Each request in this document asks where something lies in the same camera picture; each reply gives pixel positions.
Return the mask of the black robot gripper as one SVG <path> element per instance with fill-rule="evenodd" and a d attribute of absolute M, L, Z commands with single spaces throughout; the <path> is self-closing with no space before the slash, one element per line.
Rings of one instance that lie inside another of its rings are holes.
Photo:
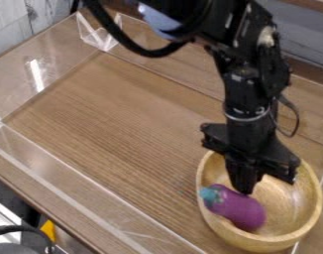
<path fill-rule="evenodd" d="M 224 156 L 233 188 L 252 194 L 264 175 L 288 184 L 294 183 L 300 159 L 280 143 L 276 129 L 276 113 L 268 110 L 253 119 L 226 118 L 226 123 L 204 123 L 202 146 Z"/>

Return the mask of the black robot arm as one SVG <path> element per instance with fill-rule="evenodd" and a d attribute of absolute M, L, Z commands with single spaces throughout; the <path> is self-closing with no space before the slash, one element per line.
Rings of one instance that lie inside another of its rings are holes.
<path fill-rule="evenodd" d="M 226 122 L 205 123 L 202 146 L 221 154 L 233 188 L 253 191 L 265 175 L 292 184 L 300 159 L 277 140 L 277 105 L 290 69 L 272 15 L 254 0 L 125 0 L 154 33 L 169 41 L 142 48 L 114 24 L 98 0 L 82 0 L 118 43 L 146 58 L 162 58 L 200 44 L 214 60 L 225 88 Z"/>

